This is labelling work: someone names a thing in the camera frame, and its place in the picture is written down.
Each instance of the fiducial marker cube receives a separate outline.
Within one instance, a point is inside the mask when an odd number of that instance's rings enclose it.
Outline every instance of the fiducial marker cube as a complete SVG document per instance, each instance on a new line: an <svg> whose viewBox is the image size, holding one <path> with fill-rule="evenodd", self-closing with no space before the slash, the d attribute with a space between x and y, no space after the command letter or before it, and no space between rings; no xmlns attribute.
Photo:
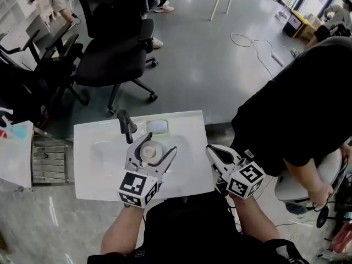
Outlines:
<svg viewBox="0 0 352 264"><path fill-rule="evenodd" d="M124 170L118 193L125 204L145 208L158 192L158 179L138 172Z"/></svg>
<svg viewBox="0 0 352 264"><path fill-rule="evenodd" d="M258 191L264 177L263 169L251 162L230 175L226 189L245 200Z"/></svg>

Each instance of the black shirt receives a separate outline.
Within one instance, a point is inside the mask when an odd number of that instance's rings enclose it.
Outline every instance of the black shirt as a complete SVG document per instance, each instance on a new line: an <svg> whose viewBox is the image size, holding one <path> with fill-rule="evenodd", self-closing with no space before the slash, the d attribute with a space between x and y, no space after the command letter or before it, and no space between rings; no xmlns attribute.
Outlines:
<svg viewBox="0 0 352 264"><path fill-rule="evenodd" d="M148 211L143 246L124 256L95 255L87 264L182 263L208 260L220 263L307 263L293 243L263 243L240 234L225 198L217 192L167 200Z"/></svg>
<svg viewBox="0 0 352 264"><path fill-rule="evenodd" d="M295 166L317 161L352 136L349 123L352 40L331 37L302 53L246 101L232 126L233 147L247 149L267 174L282 157Z"/></svg>

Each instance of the chair armrest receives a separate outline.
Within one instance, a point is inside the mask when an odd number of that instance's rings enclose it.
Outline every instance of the chair armrest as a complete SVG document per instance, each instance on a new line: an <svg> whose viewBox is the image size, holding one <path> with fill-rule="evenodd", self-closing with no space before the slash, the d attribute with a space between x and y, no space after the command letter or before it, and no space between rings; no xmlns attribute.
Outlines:
<svg viewBox="0 0 352 264"><path fill-rule="evenodd" d="M6 33L1 33L0 34L0 42L1 40L3 40L3 38L6 36L7 34ZM15 49L11 49L11 50L6 50L3 46L0 45L0 50L5 52L7 55L11 55L11 54L14 54L14 53L18 53L18 52L21 52L21 48L18 47L18 48L15 48Z"/></svg>
<svg viewBox="0 0 352 264"><path fill-rule="evenodd" d="M70 27L71 23L66 23L51 39L49 45L47 45L46 47L46 50L51 50L57 45L58 42L62 44L61 38L62 36L64 36L64 34L68 31Z"/></svg>
<svg viewBox="0 0 352 264"><path fill-rule="evenodd" d="M154 21L146 19L142 21L141 30L138 36L139 43L146 43L147 53L153 51Z"/></svg>
<svg viewBox="0 0 352 264"><path fill-rule="evenodd" d="M70 38L68 38L64 45L64 50L59 54L59 59L64 59L69 56L73 46L75 45L76 40L78 39L78 36L78 34L74 34Z"/></svg>
<svg viewBox="0 0 352 264"><path fill-rule="evenodd" d="M30 44L33 42L34 38L38 35L40 30L37 30L27 41L27 43L23 46L22 51L25 51Z"/></svg>

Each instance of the metal grate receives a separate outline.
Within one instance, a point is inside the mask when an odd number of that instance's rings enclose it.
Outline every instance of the metal grate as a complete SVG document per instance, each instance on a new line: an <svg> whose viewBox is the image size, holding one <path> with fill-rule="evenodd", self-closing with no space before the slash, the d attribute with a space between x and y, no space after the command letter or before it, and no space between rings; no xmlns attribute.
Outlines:
<svg viewBox="0 0 352 264"><path fill-rule="evenodd" d="M54 139L50 134L35 129L32 144L33 186L67 185L71 182L67 166L69 144L68 141Z"/></svg>

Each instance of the jeans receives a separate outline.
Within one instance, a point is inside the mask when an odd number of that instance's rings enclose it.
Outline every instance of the jeans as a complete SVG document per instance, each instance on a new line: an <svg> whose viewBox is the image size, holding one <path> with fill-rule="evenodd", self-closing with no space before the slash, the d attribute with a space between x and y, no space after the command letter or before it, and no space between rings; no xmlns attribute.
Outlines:
<svg viewBox="0 0 352 264"><path fill-rule="evenodd" d="M160 4L160 0L141 0L141 17L146 19L149 11Z"/></svg>

